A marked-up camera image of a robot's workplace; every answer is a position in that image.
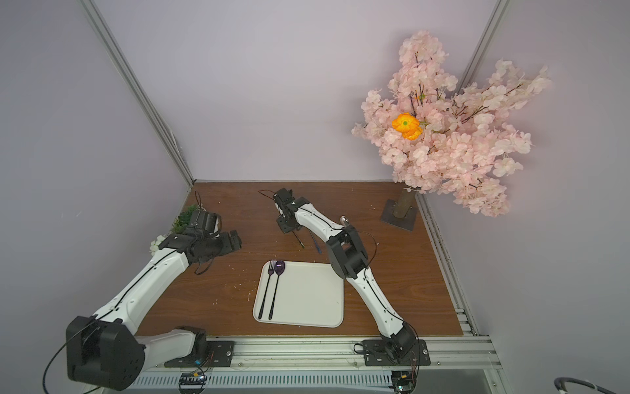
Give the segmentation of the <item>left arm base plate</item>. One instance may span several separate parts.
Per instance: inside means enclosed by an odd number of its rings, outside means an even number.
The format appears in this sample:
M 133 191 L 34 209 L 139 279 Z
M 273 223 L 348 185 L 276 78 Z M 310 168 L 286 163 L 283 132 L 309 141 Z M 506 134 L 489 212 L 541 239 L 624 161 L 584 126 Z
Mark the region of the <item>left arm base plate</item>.
M 234 356 L 234 341 L 206 341 L 199 350 L 191 355 L 167 361 L 165 368 L 229 368 Z

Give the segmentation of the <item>pink cherry blossom tree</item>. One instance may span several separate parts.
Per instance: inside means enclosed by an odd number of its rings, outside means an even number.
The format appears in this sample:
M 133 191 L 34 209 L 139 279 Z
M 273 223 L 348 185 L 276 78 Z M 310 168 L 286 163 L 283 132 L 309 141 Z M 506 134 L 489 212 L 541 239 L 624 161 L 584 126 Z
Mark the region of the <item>pink cherry blossom tree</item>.
M 513 62 L 500 59 L 487 85 L 456 92 L 458 79 L 443 68 L 446 52 L 438 38 L 419 31 L 399 50 L 401 68 L 387 85 L 391 97 L 371 90 L 361 105 L 364 121 L 352 133 L 378 148 L 395 182 L 423 194 L 454 197 L 471 213 L 499 217 L 510 210 L 503 177 L 523 170 L 513 154 L 529 154 L 530 134 L 508 122 L 551 85 L 543 67 L 526 77 Z M 402 113 L 420 121 L 423 134 L 408 141 L 391 123 Z

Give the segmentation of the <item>succulents in white planter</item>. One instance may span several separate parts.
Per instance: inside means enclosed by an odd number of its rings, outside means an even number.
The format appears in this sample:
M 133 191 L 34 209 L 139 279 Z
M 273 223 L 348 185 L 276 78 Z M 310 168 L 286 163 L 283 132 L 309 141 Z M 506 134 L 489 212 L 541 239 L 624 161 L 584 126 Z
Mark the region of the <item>succulents in white planter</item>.
M 192 214 L 199 208 L 198 205 L 190 205 L 184 208 L 172 224 L 171 233 L 182 234 L 188 227 Z

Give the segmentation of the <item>blue fork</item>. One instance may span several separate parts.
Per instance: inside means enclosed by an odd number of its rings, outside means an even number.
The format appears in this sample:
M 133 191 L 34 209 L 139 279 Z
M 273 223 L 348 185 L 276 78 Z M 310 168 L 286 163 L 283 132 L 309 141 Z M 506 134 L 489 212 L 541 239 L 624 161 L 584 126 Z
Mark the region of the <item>blue fork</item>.
M 318 241 L 317 241 L 317 239 L 316 239 L 315 235 L 311 232 L 311 233 L 310 233 L 310 236 L 311 236 L 311 238 L 312 238 L 312 240 L 313 240 L 313 244 L 314 244 L 314 246 L 315 246 L 316 251 L 318 251 L 318 254 L 322 254 L 322 253 L 323 253 L 323 251 L 322 251 L 321 247 L 319 246 Z

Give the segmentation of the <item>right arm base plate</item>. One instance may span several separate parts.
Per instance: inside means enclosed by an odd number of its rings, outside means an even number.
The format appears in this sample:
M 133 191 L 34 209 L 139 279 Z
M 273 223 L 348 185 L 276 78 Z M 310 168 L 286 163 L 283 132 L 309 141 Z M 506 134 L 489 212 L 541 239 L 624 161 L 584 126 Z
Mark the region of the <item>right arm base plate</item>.
M 382 339 L 367 339 L 355 343 L 353 350 L 364 358 L 366 366 L 417 367 L 431 364 L 428 347 L 423 340 L 414 341 L 411 350 L 404 356 L 389 356 Z

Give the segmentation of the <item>purple fork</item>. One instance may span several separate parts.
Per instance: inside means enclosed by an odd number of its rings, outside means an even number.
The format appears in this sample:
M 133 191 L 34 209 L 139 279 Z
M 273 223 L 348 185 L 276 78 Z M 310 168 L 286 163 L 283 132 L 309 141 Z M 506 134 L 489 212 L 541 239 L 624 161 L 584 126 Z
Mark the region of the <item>purple fork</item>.
M 258 314 L 258 318 L 261 319 L 263 317 L 263 312 L 264 312 L 264 306 L 267 300 L 267 293 L 268 293 L 268 289 L 269 289 L 269 284 L 271 282 L 271 278 L 273 276 L 273 274 L 275 273 L 275 268 L 277 265 L 277 261 L 276 260 L 271 260 L 269 262 L 269 266 L 267 267 L 267 282 L 266 282 L 266 286 L 264 289 L 264 293 L 262 294 L 262 303 L 260 306 L 260 310 L 259 310 L 259 314 Z

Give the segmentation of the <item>purple spoon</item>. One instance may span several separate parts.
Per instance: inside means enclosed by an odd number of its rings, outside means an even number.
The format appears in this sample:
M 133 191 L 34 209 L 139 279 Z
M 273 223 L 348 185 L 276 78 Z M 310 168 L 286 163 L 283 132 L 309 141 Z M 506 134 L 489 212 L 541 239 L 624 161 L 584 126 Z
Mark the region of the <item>purple spoon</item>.
M 276 262 L 275 267 L 274 267 L 274 273 L 277 275 L 277 281 L 276 281 L 276 285 L 274 288 L 274 292 L 273 292 L 273 297 L 272 297 L 272 303 L 270 306 L 270 311 L 268 314 L 268 319 L 272 320 L 273 315 L 274 315 L 274 310 L 275 310 L 275 304 L 276 304 L 276 298 L 277 298 L 277 289 L 278 289 L 278 285 L 280 282 L 280 276 L 282 274 L 284 274 L 285 272 L 285 261 L 284 260 L 279 260 Z

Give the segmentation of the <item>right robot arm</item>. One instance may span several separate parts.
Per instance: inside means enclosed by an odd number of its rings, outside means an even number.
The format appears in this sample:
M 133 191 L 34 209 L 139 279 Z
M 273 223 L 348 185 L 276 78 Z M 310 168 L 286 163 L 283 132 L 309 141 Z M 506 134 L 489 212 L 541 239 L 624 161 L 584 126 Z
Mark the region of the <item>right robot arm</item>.
M 320 213 L 304 197 L 282 188 L 273 193 L 278 210 L 277 223 L 283 233 L 308 229 L 326 244 L 329 263 L 335 274 L 349 282 L 372 315 L 389 361 L 420 364 L 423 349 L 414 327 L 390 304 L 375 279 L 371 260 L 359 235 L 350 224 L 336 223 Z

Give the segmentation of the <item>rainbow iridescent fork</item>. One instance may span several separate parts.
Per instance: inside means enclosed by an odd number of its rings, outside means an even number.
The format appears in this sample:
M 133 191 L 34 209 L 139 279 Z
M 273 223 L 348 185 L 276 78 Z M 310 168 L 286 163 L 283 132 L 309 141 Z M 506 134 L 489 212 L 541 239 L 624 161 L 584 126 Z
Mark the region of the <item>rainbow iridescent fork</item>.
M 298 241 L 298 243 L 300 244 L 302 249 L 305 249 L 305 244 L 303 243 L 303 241 L 301 241 L 301 239 L 298 237 L 297 233 L 295 231 L 292 231 L 292 234 L 294 235 L 295 239 Z

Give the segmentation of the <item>white square tray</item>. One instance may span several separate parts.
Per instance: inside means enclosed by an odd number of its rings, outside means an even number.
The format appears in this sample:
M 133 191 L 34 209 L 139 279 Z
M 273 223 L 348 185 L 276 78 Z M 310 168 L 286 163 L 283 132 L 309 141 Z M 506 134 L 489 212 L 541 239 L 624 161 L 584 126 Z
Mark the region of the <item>white square tray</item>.
M 273 274 L 261 319 L 258 318 L 267 282 L 266 262 L 261 269 L 259 285 L 254 298 L 253 316 L 259 323 L 301 327 L 337 328 L 344 320 L 344 281 L 329 264 L 293 262 L 285 263 L 280 276 L 272 320 L 268 319 L 277 275 Z

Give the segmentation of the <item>aluminium frame rail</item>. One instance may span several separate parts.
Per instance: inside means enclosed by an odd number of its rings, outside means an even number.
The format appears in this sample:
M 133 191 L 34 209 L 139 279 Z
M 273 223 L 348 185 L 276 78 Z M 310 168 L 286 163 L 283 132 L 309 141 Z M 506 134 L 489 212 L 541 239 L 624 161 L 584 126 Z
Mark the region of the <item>aluminium frame rail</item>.
M 229 368 L 152 367 L 128 392 L 510 393 L 492 340 L 477 333 L 466 310 L 456 316 L 463 336 L 421 339 L 429 366 L 366 366 L 354 344 L 376 338 L 213 338 L 236 343 Z

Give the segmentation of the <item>orange artificial flower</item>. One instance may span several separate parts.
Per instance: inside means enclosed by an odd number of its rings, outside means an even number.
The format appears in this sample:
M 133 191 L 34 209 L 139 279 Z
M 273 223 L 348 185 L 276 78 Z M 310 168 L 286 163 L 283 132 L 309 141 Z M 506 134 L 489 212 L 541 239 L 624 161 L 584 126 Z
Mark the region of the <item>orange artificial flower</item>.
M 408 141 L 415 141 L 423 134 L 420 121 L 409 113 L 400 114 L 392 121 L 391 126 Z

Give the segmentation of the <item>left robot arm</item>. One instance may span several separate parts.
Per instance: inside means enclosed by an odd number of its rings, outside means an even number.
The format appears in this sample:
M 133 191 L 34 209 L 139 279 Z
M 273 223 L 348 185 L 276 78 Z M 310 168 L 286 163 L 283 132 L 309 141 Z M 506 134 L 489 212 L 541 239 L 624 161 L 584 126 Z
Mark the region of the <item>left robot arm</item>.
M 180 327 L 155 336 L 138 335 L 149 310 L 192 264 L 212 261 L 241 248 L 237 231 L 211 235 L 171 234 L 143 270 L 90 317 L 67 327 L 70 380 L 116 391 L 127 389 L 146 369 L 177 359 L 208 359 L 205 331 Z

